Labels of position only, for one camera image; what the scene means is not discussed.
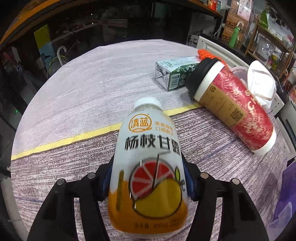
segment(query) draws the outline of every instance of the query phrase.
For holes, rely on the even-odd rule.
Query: white bottle cap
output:
[[[153,97],[144,97],[144,98],[137,100],[134,107],[133,107],[133,110],[138,108],[140,105],[144,105],[144,104],[155,105],[158,108],[160,108],[161,110],[163,110],[161,103],[156,98],[153,98]]]

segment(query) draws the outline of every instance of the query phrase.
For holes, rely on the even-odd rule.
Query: qr code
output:
[[[235,108],[235,110],[230,114],[230,116],[235,120],[235,122],[239,122],[240,119],[244,116],[243,113],[238,108]]]

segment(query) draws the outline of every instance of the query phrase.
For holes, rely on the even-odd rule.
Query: product packaging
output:
[[[220,12],[220,10],[221,10],[221,2],[218,1],[216,6],[216,12]]]
[[[211,10],[216,11],[217,0],[208,0],[208,2],[207,2],[207,6],[208,6]]]
[[[188,76],[198,63],[200,63],[198,56],[157,61],[155,79],[167,91],[171,91],[185,85]]]
[[[200,62],[186,84],[189,95],[224,122],[258,156],[276,141],[264,109],[246,86],[218,59]]]
[[[267,63],[269,57],[275,51],[276,46],[273,45],[269,40],[265,39],[264,36],[260,36],[259,43],[257,45],[254,54],[263,62]]]
[[[225,28],[223,30],[221,38],[223,41],[229,43],[233,35],[234,29],[236,28],[237,24],[241,22],[242,24],[240,24],[239,33],[237,35],[237,39],[234,45],[235,48],[240,48],[242,45],[242,42],[244,41],[244,34],[246,33],[248,21],[238,16],[237,10],[236,12],[234,11],[235,10],[231,8],[227,15]]]
[[[187,200],[174,123],[158,100],[142,98],[118,134],[108,199],[111,223],[129,237],[163,237],[184,225]]]

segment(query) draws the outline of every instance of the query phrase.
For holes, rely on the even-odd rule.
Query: brand logo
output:
[[[169,62],[167,62],[167,61],[163,61],[163,63],[166,64],[166,65],[167,65],[168,67],[170,67],[170,68],[173,68],[173,67],[174,67],[171,63],[169,63]]]
[[[152,120],[146,114],[137,114],[129,122],[128,128],[131,132],[143,132],[151,130]]]

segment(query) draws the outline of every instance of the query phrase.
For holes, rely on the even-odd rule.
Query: table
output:
[[[192,103],[186,88],[167,92],[154,79],[157,60],[195,54],[192,47],[164,40],[123,42],[70,61],[44,84],[21,119],[12,150],[14,196],[28,229],[57,179],[81,179],[110,160],[120,122],[144,96],[159,99],[171,116],[188,161],[216,179],[240,179],[264,224],[271,221],[287,162],[275,119],[275,146],[256,157],[221,121]],[[221,205],[219,199],[213,237]],[[185,240],[196,206],[190,202],[186,225],[164,240]],[[106,201],[100,208],[110,239],[128,240],[111,226]],[[78,200],[75,215],[78,237],[84,240]]]

